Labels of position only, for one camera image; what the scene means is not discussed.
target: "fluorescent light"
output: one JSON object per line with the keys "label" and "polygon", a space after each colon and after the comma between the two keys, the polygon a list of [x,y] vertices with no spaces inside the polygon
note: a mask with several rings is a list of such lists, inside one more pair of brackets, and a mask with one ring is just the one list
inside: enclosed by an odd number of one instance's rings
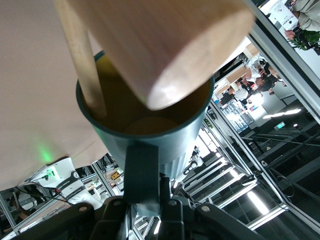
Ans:
{"label": "fluorescent light", "polygon": [[234,169],[231,169],[230,170],[230,174],[236,179],[239,175],[238,173],[234,170]]}
{"label": "fluorescent light", "polygon": [[263,117],[263,119],[270,119],[270,118],[272,118],[272,116],[273,115],[266,115],[266,116]]}
{"label": "fluorescent light", "polygon": [[284,112],[279,112],[279,113],[276,113],[276,114],[273,114],[272,117],[275,118],[275,117],[280,117],[282,115],[284,115],[285,113]]}
{"label": "fluorescent light", "polygon": [[263,215],[269,213],[269,210],[266,207],[266,205],[264,205],[264,203],[258,198],[258,196],[253,191],[249,191],[247,195],[250,198],[251,202]]}
{"label": "fluorescent light", "polygon": [[290,110],[290,111],[286,111],[284,115],[290,115],[290,114],[297,114],[301,111],[301,109],[294,109],[294,110]]}
{"label": "fluorescent light", "polygon": [[153,232],[154,235],[156,235],[159,232],[160,224],[161,224],[161,220],[158,221],[158,223],[154,229],[154,232]]}

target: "wooden stick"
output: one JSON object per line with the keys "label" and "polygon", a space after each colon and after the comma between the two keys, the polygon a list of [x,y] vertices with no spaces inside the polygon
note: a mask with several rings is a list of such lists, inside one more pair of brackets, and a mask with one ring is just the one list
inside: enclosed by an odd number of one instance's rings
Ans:
{"label": "wooden stick", "polygon": [[241,0],[68,0],[135,95],[152,110],[218,70],[254,16]]}
{"label": "wooden stick", "polygon": [[54,0],[84,100],[96,119],[106,116],[106,107],[87,27],[66,0]]}

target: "mug rim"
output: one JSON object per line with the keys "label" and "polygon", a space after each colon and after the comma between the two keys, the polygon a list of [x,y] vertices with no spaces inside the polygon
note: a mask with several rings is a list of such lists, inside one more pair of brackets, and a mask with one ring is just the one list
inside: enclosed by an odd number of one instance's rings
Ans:
{"label": "mug rim", "polygon": [[[100,59],[102,56],[104,56],[105,53],[103,51],[100,51],[99,53],[97,53],[94,56],[94,60],[97,61],[98,59]],[[153,133],[153,134],[128,134],[128,133],[123,133],[123,132],[118,132],[115,130],[112,130],[104,125],[102,125],[99,121],[95,120],[86,110],[85,108],[85,104],[83,101],[83,94],[82,94],[82,89],[79,83],[79,80],[76,83],[76,100],[78,103],[78,106],[82,112],[82,114],[85,116],[85,118],[96,128],[100,129],[103,132],[109,133],[113,136],[117,136],[120,138],[126,138],[126,139],[131,139],[131,140],[146,140],[146,139],[155,139],[155,138],[159,138],[159,137],[164,137],[165,135],[170,135],[172,133],[175,133],[183,128],[185,128],[186,126],[188,126],[189,124],[191,124],[193,121],[195,121],[197,119],[197,117],[206,110],[206,108],[209,105],[209,102],[211,101],[212,95],[214,93],[214,85],[215,85],[215,78],[214,76],[210,77],[208,79],[209,83],[210,83],[210,89],[209,89],[209,93],[208,93],[208,98],[206,99],[206,101],[203,103],[202,107],[192,116],[190,117],[187,121],[185,121],[184,123],[171,128],[169,130],[160,132],[160,133]]]}

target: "beige table surface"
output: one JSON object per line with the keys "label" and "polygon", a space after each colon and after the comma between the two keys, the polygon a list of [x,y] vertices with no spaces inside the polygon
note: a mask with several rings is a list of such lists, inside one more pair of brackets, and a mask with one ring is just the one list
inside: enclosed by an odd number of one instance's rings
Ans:
{"label": "beige table surface", "polygon": [[78,108],[76,81],[52,1],[1,0],[0,190],[63,156],[77,168],[107,153]]}

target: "screw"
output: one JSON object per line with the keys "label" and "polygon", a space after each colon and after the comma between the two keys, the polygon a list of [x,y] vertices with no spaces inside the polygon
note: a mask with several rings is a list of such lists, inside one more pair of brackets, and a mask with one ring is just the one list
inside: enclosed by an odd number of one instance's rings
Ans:
{"label": "screw", "polygon": [[85,210],[87,210],[88,209],[88,207],[87,206],[81,206],[81,207],[79,207],[79,212],[84,212]]}
{"label": "screw", "polygon": [[202,206],[201,210],[204,211],[205,213],[210,212],[210,208],[208,206]]}
{"label": "screw", "polygon": [[176,202],[175,200],[170,200],[170,201],[168,202],[168,204],[169,204],[170,206],[175,206],[175,205],[177,205],[177,202]]}
{"label": "screw", "polygon": [[113,205],[119,206],[119,205],[121,205],[121,201],[115,201],[115,202],[113,203]]}

